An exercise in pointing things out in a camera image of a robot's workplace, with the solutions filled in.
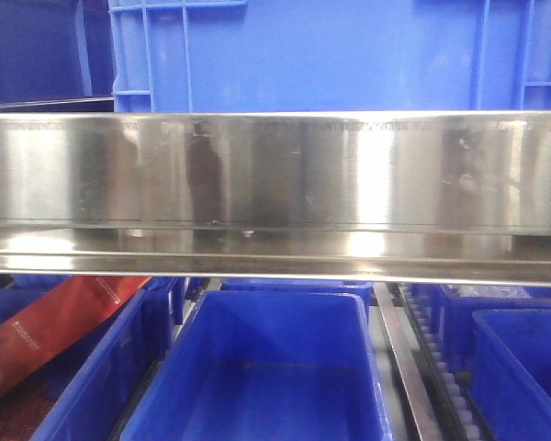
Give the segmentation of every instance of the metal guide rail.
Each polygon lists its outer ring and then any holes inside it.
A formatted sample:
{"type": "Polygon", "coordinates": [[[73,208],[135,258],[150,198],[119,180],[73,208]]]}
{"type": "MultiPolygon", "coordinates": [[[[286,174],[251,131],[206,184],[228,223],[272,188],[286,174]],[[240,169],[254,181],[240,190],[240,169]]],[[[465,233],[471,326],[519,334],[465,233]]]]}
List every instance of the metal guide rail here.
{"type": "Polygon", "coordinates": [[[551,112],[0,115],[0,272],[551,284],[551,112]]]}

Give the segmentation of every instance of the crate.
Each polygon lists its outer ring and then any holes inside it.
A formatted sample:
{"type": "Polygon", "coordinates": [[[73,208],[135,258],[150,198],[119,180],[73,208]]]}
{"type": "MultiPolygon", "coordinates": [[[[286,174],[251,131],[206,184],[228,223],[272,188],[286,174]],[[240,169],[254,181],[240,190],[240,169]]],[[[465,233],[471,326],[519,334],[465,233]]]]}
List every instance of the crate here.
{"type": "Polygon", "coordinates": [[[530,299],[459,297],[455,290],[442,285],[437,291],[438,308],[433,314],[439,321],[437,340],[441,353],[453,371],[473,367],[474,324],[472,313],[480,310],[544,308],[551,309],[551,288],[525,288],[530,299]]]}
{"type": "Polygon", "coordinates": [[[551,0],[109,0],[118,111],[551,109],[551,0]]]}
{"type": "Polygon", "coordinates": [[[121,440],[391,440],[360,303],[205,293],[121,440]]]}
{"type": "Polygon", "coordinates": [[[551,441],[551,310],[479,311],[470,395],[499,441],[551,441]]]}
{"type": "Polygon", "coordinates": [[[331,292],[355,294],[364,303],[366,318],[374,295],[372,282],[346,280],[314,280],[305,278],[223,278],[220,289],[227,291],[273,291],[273,292],[331,292]]]}
{"type": "MultiPolygon", "coordinates": [[[[125,307],[33,374],[57,400],[31,441],[106,440],[151,362],[167,348],[169,283],[140,290],[125,307]]],[[[0,323],[46,289],[0,289],[0,323]]]]}
{"type": "Polygon", "coordinates": [[[106,0],[0,0],[0,104],[112,91],[106,0]]]}
{"type": "Polygon", "coordinates": [[[12,274],[13,283],[10,288],[55,288],[69,276],[52,274],[12,274]]]}

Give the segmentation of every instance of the shelf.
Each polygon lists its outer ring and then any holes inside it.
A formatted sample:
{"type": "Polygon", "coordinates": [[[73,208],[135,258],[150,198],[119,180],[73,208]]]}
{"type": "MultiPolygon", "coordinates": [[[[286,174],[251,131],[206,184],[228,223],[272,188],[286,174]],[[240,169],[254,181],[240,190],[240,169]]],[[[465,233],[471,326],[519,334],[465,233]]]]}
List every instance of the shelf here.
{"type": "Polygon", "coordinates": [[[551,112],[0,115],[0,272],[551,284],[551,112]]]}

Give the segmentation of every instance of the metal frame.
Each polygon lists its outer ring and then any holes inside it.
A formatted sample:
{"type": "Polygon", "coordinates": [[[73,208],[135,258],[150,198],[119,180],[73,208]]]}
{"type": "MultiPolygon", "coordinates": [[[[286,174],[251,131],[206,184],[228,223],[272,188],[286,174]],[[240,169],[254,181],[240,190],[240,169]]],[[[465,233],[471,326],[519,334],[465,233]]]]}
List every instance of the metal frame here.
{"type": "Polygon", "coordinates": [[[0,115],[0,271],[551,284],[551,112],[0,115]]]}

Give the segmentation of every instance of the metal rail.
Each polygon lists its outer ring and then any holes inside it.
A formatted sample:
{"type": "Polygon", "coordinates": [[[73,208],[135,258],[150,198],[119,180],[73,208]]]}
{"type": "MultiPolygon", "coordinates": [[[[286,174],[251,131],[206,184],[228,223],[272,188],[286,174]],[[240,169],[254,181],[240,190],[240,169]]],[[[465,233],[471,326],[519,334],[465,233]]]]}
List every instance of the metal rail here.
{"type": "Polygon", "coordinates": [[[0,271],[551,284],[551,112],[0,115],[0,271]]]}
{"type": "Polygon", "coordinates": [[[427,395],[421,373],[406,340],[402,324],[392,304],[388,287],[385,283],[376,283],[374,290],[382,321],[388,334],[389,344],[392,348],[392,356],[398,368],[400,382],[408,400],[410,414],[418,436],[421,441],[442,441],[444,439],[443,434],[434,415],[433,406],[427,395]]]}

